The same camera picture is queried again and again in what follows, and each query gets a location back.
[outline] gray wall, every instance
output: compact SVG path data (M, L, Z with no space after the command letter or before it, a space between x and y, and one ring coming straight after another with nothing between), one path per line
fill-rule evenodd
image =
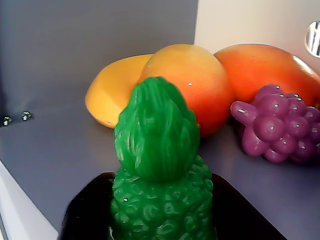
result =
M193 43L197 0L0 0L0 112L45 114L83 99L120 58Z

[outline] white wall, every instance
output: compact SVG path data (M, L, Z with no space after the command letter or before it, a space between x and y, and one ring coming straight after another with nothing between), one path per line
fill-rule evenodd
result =
M194 43L211 53L241 43L269 44L320 73L320 59L305 49L313 21L320 21L319 0L199 0Z

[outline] plastic fruit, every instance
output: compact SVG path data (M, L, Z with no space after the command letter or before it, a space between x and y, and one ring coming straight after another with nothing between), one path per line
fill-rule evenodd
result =
M142 69L152 54L120 59L106 66L91 83L85 105L102 125L114 128L119 114L128 104Z
M214 54L232 82L236 100L250 103L260 88L281 86L308 106L320 107L320 77L297 56L264 44L229 46Z
M284 94L270 84L258 91L253 104L235 101L230 110L245 125L242 146L248 155L274 163L319 161L320 111L307 107L297 94Z
M200 131L179 90L149 77L114 129L121 163L112 186L115 240L216 240L213 183L198 156Z
M234 91L224 67L208 51L191 44L166 46L150 58L139 82L157 76L180 90L195 113L202 137L226 123Z

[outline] gray surface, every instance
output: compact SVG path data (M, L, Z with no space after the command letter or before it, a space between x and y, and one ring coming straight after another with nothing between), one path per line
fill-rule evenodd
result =
M83 101L0 128L0 136L0 159L57 229L71 199L119 167L113 131L96 123ZM247 157L229 127L203 142L200 154L288 239L319 239L319 167Z
M115 60L193 43L197 4L0 0L0 80L8 114L19 119L25 110L60 108L83 98L96 74Z

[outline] pineapple body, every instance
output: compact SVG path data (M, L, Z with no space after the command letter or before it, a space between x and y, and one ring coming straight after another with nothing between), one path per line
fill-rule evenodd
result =
M179 180L154 184L123 167L113 184L115 240L212 240L212 175L197 156Z

